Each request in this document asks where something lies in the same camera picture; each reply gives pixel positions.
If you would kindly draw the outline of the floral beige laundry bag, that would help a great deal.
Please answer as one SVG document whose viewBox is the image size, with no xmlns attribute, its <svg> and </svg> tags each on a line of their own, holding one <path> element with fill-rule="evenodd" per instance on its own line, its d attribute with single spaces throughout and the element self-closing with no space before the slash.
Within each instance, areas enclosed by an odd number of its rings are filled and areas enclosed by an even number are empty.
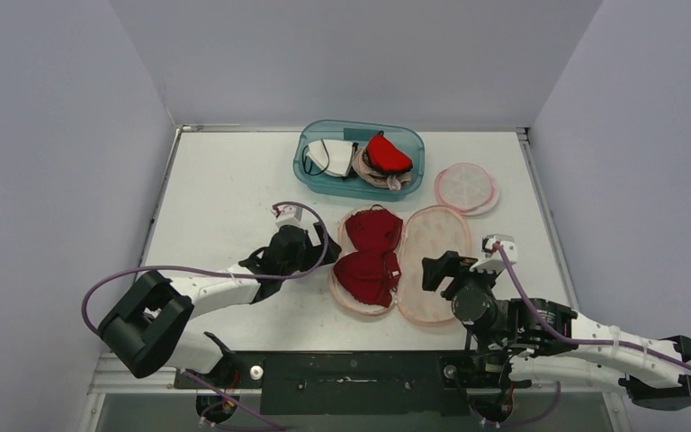
<svg viewBox="0 0 691 432">
<path fill-rule="evenodd" d="M 390 311 L 379 316 L 368 316 L 344 308 L 330 291 L 331 271 L 328 276 L 329 292 L 342 309 L 356 316 L 377 319 L 396 310 L 404 319 L 418 326 L 449 325 L 454 322 L 454 316 L 448 301 L 438 292 L 422 290 L 422 259 L 438 258 L 448 250 L 469 256 L 472 239 L 468 222 L 457 211 L 442 205 L 416 211 L 403 221 L 402 241 L 397 252 L 401 278 Z"/>
</svg>

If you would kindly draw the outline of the dark red lace bra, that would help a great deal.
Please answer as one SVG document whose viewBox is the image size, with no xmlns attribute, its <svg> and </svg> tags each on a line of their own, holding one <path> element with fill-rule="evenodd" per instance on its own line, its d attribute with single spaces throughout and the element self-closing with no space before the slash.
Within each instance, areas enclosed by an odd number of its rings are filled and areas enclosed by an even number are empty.
<svg viewBox="0 0 691 432">
<path fill-rule="evenodd" d="M 346 309 L 368 316 L 393 307 L 401 278 L 398 248 L 404 221 L 372 204 L 354 209 L 338 225 L 343 251 L 330 273 L 330 291 Z"/>
</svg>

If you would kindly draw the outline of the white mesh laundry bag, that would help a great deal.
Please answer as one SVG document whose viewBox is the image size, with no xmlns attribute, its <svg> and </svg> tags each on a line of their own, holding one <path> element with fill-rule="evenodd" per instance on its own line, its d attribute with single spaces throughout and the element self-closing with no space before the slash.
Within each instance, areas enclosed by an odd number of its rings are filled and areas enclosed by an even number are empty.
<svg viewBox="0 0 691 432">
<path fill-rule="evenodd" d="M 436 176 L 434 194 L 440 205 L 472 217 L 489 212 L 498 204 L 500 188 L 483 166 L 457 163 Z"/>
</svg>

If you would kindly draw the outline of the beige bra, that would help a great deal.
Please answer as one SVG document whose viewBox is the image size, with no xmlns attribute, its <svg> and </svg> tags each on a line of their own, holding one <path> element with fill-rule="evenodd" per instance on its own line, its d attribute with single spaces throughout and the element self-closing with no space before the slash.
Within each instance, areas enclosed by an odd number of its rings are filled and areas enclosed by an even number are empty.
<svg viewBox="0 0 691 432">
<path fill-rule="evenodd" d="M 366 150 L 364 148 L 359 148 L 355 152 L 352 161 L 352 169 L 355 174 L 367 184 L 381 189 L 398 191 L 409 185 L 412 181 L 411 172 L 399 175 L 387 175 L 378 172 L 376 168 L 371 167 L 367 163 Z"/>
</svg>

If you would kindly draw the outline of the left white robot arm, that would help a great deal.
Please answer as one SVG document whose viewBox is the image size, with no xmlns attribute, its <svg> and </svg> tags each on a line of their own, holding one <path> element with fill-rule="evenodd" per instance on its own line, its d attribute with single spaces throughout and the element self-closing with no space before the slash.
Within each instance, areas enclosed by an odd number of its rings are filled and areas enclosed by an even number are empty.
<svg viewBox="0 0 691 432">
<path fill-rule="evenodd" d="M 314 230 L 317 245 L 305 229 L 284 225 L 267 246 L 213 275 L 189 270 L 184 277 L 169 278 L 161 269 L 140 272 L 96 334 L 137 378 L 173 367 L 221 387 L 232 375 L 231 350 L 210 331 L 188 329 L 188 323 L 228 307 L 262 302 L 277 294 L 284 281 L 335 263 L 342 248 L 322 223 L 315 223 Z"/>
</svg>

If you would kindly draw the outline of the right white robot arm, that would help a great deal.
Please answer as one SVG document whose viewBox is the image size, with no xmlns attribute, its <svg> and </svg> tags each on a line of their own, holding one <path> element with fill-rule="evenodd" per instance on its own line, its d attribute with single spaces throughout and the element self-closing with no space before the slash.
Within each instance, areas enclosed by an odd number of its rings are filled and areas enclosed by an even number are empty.
<svg viewBox="0 0 691 432">
<path fill-rule="evenodd" d="M 489 239 L 482 259 L 446 251 L 422 259 L 422 288 L 439 290 L 477 344 L 475 379 L 493 386 L 555 381 L 620 392 L 650 410 L 691 406 L 691 338 L 639 337 L 525 294 L 516 247 Z"/>
</svg>

